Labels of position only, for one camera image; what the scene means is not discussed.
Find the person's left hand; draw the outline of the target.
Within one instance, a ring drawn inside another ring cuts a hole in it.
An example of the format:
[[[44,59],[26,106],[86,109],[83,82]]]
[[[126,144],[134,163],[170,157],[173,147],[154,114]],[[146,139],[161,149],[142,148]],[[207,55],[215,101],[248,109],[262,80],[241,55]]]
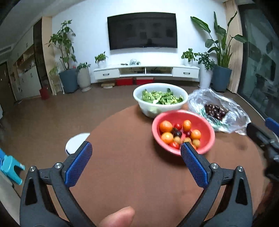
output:
[[[101,227],[130,227],[135,215],[132,207],[125,207],[105,217],[98,226]]]

